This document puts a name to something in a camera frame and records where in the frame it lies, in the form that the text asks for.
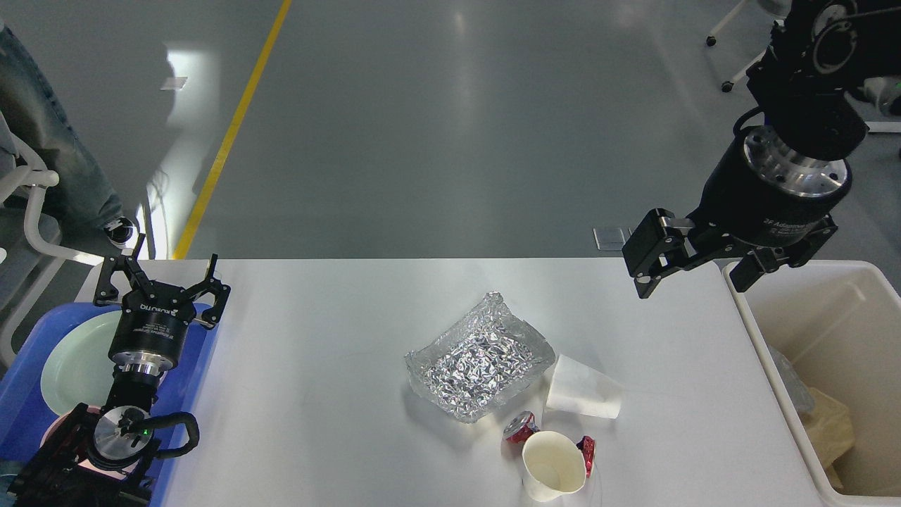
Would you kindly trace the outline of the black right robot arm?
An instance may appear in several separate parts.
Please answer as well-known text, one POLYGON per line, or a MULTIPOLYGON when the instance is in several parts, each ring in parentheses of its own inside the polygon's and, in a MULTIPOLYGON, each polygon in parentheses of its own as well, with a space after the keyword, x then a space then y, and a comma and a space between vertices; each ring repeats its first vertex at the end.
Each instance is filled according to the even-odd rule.
POLYGON ((898 74, 897 1, 793 2, 746 72, 757 105, 735 122, 698 207, 686 218, 654 208, 622 247, 637 295, 714 259, 739 260, 737 292, 810 261, 837 229, 846 158, 868 134, 846 95, 898 74))

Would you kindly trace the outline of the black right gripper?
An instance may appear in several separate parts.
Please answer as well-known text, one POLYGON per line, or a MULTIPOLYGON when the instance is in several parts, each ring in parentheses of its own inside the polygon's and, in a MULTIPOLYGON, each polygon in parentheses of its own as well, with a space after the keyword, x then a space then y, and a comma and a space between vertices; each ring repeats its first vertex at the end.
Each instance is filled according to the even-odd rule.
POLYGON ((829 214, 851 187, 846 161, 799 154, 771 126, 740 130, 708 177, 694 220, 654 208, 625 242, 637 295, 650 298, 667 276, 741 254, 729 273, 740 293, 782 266, 804 266, 838 230, 829 214), (762 246, 745 253, 746 243, 762 246))

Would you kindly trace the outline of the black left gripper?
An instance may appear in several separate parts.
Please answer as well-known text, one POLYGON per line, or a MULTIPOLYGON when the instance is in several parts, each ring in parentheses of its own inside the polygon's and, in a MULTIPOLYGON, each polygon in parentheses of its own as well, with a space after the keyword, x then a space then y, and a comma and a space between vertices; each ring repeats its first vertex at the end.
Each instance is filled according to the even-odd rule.
POLYGON ((109 306, 118 301, 119 289, 113 285, 113 273, 122 273, 132 291, 122 301, 122 314, 108 357, 116 365, 155 365, 160 371, 178 366, 190 322, 197 321, 213 330, 222 320, 231 287, 215 276, 218 254, 212 254, 205 277, 189 288, 157 288, 139 266, 137 256, 146 235, 138 234, 132 253, 106 257, 100 265, 93 304, 109 306), (197 318, 194 302, 212 295, 213 304, 197 318))

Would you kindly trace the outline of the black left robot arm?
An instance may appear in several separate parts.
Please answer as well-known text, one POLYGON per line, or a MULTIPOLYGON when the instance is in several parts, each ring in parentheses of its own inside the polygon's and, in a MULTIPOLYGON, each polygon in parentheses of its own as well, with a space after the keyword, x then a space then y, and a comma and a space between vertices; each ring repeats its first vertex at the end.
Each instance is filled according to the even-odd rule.
POLYGON ((147 506, 148 472, 199 445, 196 417, 154 411, 158 390, 177 368, 192 324, 213 330, 231 288, 216 275, 212 254, 202 280, 190 287, 149 279, 135 253, 103 261, 94 305, 121 308, 108 358, 113 381, 93 411, 78 403, 14 476, 16 506, 147 506))

